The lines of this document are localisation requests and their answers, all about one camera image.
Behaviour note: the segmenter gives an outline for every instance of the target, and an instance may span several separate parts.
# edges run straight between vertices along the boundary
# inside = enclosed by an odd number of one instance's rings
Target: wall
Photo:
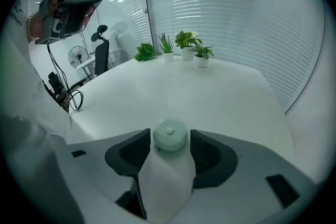
[[[97,9],[99,24],[108,26],[104,36],[115,40],[110,48],[117,46],[120,49],[120,54],[116,56],[119,62],[132,59],[138,53],[136,47],[150,40],[144,3],[144,0],[103,0]]]
[[[336,145],[336,21],[325,1],[322,50],[305,90],[286,113],[294,147],[294,164],[315,182],[325,180]]]

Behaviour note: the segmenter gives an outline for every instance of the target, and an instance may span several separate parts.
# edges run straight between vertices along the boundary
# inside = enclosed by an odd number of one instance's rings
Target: white flower pot
[[[195,57],[196,65],[198,67],[206,67],[209,63],[209,59],[203,57]]]
[[[182,60],[183,61],[192,61],[194,59],[195,52],[190,51],[191,49],[192,49],[192,47],[185,47],[185,48],[181,49]]]
[[[169,54],[163,54],[163,59],[164,59],[164,62],[172,62],[174,59],[174,53],[171,52]]]

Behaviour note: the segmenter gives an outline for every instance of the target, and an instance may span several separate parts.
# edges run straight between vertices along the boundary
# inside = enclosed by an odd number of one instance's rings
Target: desk
[[[207,68],[198,68],[179,56],[172,63],[164,63],[162,56],[147,62],[130,60],[86,83],[81,91],[82,108],[70,109],[69,114],[92,140],[153,130],[173,116],[188,129],[258,143],[289,161],[293,156],[283,110],[265,78],[252,68],[214,59]],[[78,137],[77,142],[84,141]],[[139,174],[148,220],[163,223],[174,215],[188,199],[194,176],[188,146],[165,156],[152,140]]]

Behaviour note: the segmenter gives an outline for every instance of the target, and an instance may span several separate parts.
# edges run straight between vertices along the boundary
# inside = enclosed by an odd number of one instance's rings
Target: electric fan
[[[75,46],[70,50],[68,59],[70,64],[76,68],[81,63],[89,60],[89,54],[84,47]]]

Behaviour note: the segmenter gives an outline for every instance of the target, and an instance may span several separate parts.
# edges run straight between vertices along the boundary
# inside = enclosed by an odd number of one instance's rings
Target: window blinds
[[[99,24],[107,25],[108,32],[114,32],[125,60],[137,54],[140,43],[149,42],[143,9],[143,0],[103,0],[97,9]]]
[[[258,69],[287,111],[307,84],[324,32],[322,0],[149,0],[154,43],[195,30],[215,58]]]

